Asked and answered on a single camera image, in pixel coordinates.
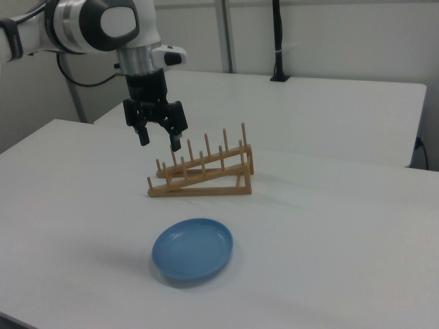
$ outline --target gray wall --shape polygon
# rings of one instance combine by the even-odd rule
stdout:
[[[36,3],[0,0],[0,16],[20,15]],[[7,63],[0,78],[0,153],[53,119],[78,120],[55,55],[37,53]]]
[[[231,5],[238,73],[273,71],[272,10],[259,2],[233,0]],[[281,6],[285,71],[299,77],[426,84],[419,134],[430,169],[438,171],[439,3],[291,4]],[[425,167],[420,149],[413,163]]]

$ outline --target black cable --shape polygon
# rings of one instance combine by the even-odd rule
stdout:
[[[32,17],[35,17],[36,15],[40,14],[41,12],[44,12],[44,9],[46,8],[46,4],[43,4],[39,9],[37,9],[34,12],[30,12],[29,15],[24,16],[23,18],[15,21],[17,24],[21,24],[23,22],[26,22],[28,19],[31,19]]]
[[[422,142],[422,140],[419,142],[419,146],[423,147],[424,150],[424,156],[425,156],[425,169],[428,170],[428,156],[427,156],[427,150],[425,149],[425,145]]]
[[[98,82],[98,83],[96,83],[96,84],[81,84],[80,82],[77,82],[77,81],[73,80],[71,77],[69,77],[69,76],[67,75],[67,73],[64,71],[64,69],[63,69],[63,67],[62,67],[62,65],[61,65],[60,54],[59,54],[59,53],[56,54],[56,63],[58,64],[58,68],[60,69],[62,75],[63,75],[67,80],[69,80],[72,84],[75,84],[76,86],[80,86],[80,87],[87,87],[87,88],[90,88],[90,87],[101,86],[102,84],[105,84],[106,82],[109,82],[111,79],[113,79],[113,78],[115,78],[115,77],[117,76],[117,75],[113,74],[113,75],[111,75],[110,77],[107,77],[105,80],[103,80],[103,81],[101,81],[101,82]]]

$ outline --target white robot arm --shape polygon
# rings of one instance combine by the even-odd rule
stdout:
[[[146,123],[169,133],[174,151],[187,122],[179,101],[168,103],[164,70],[184,64],[186,52],[162,45],[153,0],[46,0],[26,15],[0,19],[1,66],[37,51],[83,54],[116,51],[130,98],[126,122],[149,143]]]

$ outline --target wooden peg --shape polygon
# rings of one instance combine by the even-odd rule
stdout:
[[[236,187],[239,187],[240,184],[241,184],[241,174],[238,173],[236,177]]]
[[[209,146],[209,138],[207,137],[207,134],[204,134],[204,139],[206,141],[207,156],[211,156],[211,147]]]
[[[241,127],[242,127],[242,139],[244,140],[244,146],[247,146],[246,125],[244,125],[244,122],[241,123]]]
[[[239,140],[239,155],[241,156],[241,165],[244,165],[244,147],[241,139]]]
[[[223,157],[223,155],[222,155],[222,146],[220,145],[219,147],[218,147],[218,149],[219,149],[219,161],[221,161],[221,170],[224,170],[224,157]]]
[[[152,190],[151,177],[148,176],[147,180],[148,180],[148,185],[150,185],[150,189]]]
[[[182,168],[183,168],[183,177],[187,180],[187,171],[186,171],[185,157],[184,156],[180,157],[180,160],[181,160],[181,165],[182,165]]]
[[[206,167],[204,166],[203,151],[200,151],[201,171],[203,175],[206,175]]]
[[[169,179],[169,176],[167,174],[166,164],[162,162],[162,166],[163,166],[163,170],[165,171],[166,185],[169,186],[171,184],[171,180]]]
[[[172,161],[174,161],[174,166],[177,165],[177,160],[176,160],[176,153],[174,151],[172,151],[172,146],[169,146],[171,148],[171,154],[172,154]]]
[[[226,152],[228,152],[228,143],[227,143],[227,132],[226,128],[222,130],[222,134],[224,136],[224,147],[226,148]]]
[[[191,162],[193,162],[192,146],[191,146],[191,141],[189,139],[187,140],[187,148],[189,149],[189,156],[191,157]]]

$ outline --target blue plastic plate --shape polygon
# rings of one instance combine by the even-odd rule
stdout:
[[[177,280],[216,274],[232,254],[233,237],[226,226],[205,218],[181,221],[156,240],[152,259],[161,273]]]

